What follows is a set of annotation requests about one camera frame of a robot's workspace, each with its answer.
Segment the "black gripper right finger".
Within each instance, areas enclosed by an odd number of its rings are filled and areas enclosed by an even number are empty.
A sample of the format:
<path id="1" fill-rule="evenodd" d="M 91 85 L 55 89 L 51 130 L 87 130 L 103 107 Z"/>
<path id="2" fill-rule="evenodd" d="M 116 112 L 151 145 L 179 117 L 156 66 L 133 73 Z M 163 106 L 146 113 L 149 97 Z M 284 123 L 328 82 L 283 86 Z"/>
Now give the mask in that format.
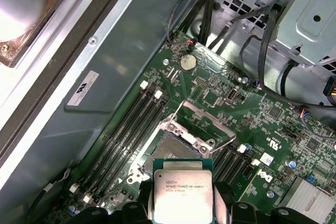
<path id="1" fill-rule="evenodd" d="M 302 215 L 289 208 L 275 208 L 267 215 L 245 202 L 236 202 L 225 182 L 214 183 L 217 223 L 302 223 Z"/>

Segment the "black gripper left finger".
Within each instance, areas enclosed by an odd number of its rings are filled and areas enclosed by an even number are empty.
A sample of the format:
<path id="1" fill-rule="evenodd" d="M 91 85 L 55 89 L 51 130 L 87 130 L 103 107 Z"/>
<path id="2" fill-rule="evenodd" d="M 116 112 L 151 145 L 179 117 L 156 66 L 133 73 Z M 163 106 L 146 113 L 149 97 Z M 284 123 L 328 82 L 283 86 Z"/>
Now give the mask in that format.
<path id="1" fill-rule="evenodd" d="M 106 209 L 89 207 L 78 214 L 79 223 L 152 223 L 154 181 L 140 184 L 140 194 L 136 201 L 129 201 L 109 214 Z"/>

